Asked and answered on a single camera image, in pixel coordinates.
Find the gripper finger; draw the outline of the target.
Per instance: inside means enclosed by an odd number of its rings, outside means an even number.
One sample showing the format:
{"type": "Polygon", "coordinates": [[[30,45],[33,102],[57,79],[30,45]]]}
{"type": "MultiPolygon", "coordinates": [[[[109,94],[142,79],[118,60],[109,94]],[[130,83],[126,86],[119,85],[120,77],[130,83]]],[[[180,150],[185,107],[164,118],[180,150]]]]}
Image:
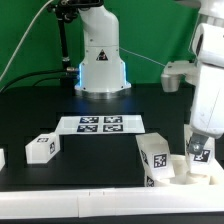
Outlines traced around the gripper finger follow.
{"type": "Polygon", "coordinates": [[[193,133],[187,145],[187,152],[194,155],[200,155],[208,140],[207,136],[193,133]]]}

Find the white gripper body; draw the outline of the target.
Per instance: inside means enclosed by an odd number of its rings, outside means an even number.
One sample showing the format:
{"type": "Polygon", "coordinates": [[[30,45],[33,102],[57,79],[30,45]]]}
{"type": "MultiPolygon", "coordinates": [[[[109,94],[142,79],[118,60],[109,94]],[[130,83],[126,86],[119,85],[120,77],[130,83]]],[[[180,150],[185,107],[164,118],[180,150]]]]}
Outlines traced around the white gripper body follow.
{"type": "Polygon", "coordinates": [[[220,138],[224,134],[224,69],[200,64],[190,126],[201,135],[220,138]]]}

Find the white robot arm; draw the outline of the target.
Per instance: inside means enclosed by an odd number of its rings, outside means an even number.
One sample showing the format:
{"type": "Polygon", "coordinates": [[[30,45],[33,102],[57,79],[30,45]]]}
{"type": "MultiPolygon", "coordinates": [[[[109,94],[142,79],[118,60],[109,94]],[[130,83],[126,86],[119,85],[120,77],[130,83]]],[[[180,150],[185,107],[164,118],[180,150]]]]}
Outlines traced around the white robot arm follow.
{"type": "MultiPolygon", "coordinates": [[[[175,92],[180,80],[196,87],[187,151],[199,154],[209,138],[224,135],[224,0],[175,0],[196,7],[198,20],[190,49],[193,62],[174,61],[161,74],[163,90],[175,92]]],[[[83,21],[85,57],[75,90],[91,97],[118,94],[131,87],[119,55],[118,20],[101,4],[78,10],[83,21]]]]}

